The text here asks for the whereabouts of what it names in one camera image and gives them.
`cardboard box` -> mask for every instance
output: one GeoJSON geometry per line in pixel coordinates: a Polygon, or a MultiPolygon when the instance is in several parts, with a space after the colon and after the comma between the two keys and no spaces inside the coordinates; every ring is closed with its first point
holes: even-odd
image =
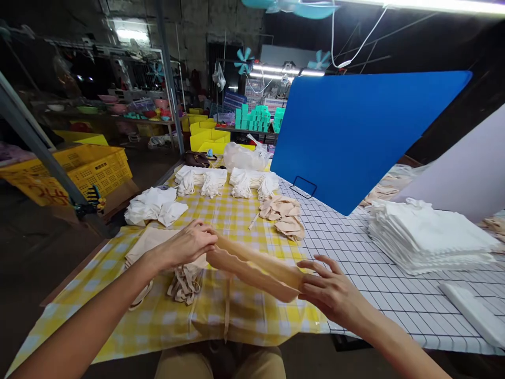
{"type": "MultiPolygon", "coordinates": [[[[114,214],[126,208],[129,204],[131,198],[137,196],[140,193],[137,185],[133,180],[129,180],[120,187],[116,188],[110,194],[105,196],[105,209],[104,214],[98,213],[98,215],[104,220],[109,220],[114,214]]],[[[75,210],[71,206],[51,206],[51,213],[54,217],[65,220],[70,223],[73,227],[85,227],[83,223],[79,221],[75,215],[75,210]]]]}

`green plastic bowl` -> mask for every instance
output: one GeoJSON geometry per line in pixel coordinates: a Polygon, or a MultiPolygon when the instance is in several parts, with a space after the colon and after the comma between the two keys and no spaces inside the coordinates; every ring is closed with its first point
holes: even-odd
{"type": "Polygon", "coordinates": [[[98,113],[97,107],[81,106],[81,107],[77,107],[77,110],[81,113],[84,113],[84,114],[97,114],[98,113]]]}

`person's left hand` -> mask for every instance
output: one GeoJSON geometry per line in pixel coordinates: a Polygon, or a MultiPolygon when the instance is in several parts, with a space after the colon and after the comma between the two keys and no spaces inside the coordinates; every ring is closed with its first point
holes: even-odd
{"type": "Polygon", "coordinates": [[[215,249],[217,236],[202,220],[193,220],[166,242],[149,250],[147,255],[158,272],[193,262],[215,249]]]}

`blue panel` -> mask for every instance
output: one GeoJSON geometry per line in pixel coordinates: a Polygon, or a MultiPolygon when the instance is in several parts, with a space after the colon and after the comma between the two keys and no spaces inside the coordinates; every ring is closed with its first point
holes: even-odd
{"type": "MultiPolygon", "coordinates": [[[[291,183],[297,175],[314,183],[314,197],[348,215],[471,76],[451,71],[297,77],[271,170],[291,183]]],[[[296,185],[314,189],[305,181],[296,185]]]]}

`stack of white fabric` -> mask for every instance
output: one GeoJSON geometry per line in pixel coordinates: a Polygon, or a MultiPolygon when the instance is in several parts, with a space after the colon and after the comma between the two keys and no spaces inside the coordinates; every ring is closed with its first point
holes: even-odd
{"type": "Polygon", "coordinates": [[[226,184],[228,172],[225,169],[203,168],[182,166],[175,173],[177,194],[179,196],[189,195],[195,192],[195,186],[201,186],[202,196],[220,196],[221,190],[226,184]]]}
{"type": "Polygon", "coordinates": [[[144,220],[158,220],[169,227],[188,209],[186,204],[177,203],[176,198],[175,188],[151,187],[130,201],[125,212],[126,223],[146,226],[144,220]]]}
{"type": "Polygon", "coordinates": [[[232,196],[250,198],[253,188],[258,190],[258,199],[263,201],[273,196],[274,191],[279,189],[279,177],[273,172],[234,167],[231,171],[230,184],[234,187],[231,191],[232,196]]]}
{"type": "Polygon", "coordinates": [[[375,244],[406,273],[468,270],[495,262],[500,242],[455,212],[431,204],[372,202],[369,232],[375,244]]]}

